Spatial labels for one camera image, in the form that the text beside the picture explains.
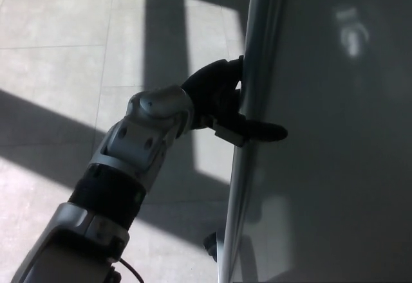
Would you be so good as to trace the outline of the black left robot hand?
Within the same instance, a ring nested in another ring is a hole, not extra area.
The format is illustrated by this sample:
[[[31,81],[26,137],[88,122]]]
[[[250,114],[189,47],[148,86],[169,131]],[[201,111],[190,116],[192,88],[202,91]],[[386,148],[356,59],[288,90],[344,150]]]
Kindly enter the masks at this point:
[[[243,56],[215,61],[192,74],[182,89],[189,95],[194,116],[192,130],[210,128],[215,135],[237,147],[250,140],[278,142],[288,131],[277,124],[247,120],[239,113],[241,91],[236,88],[243,76]]]

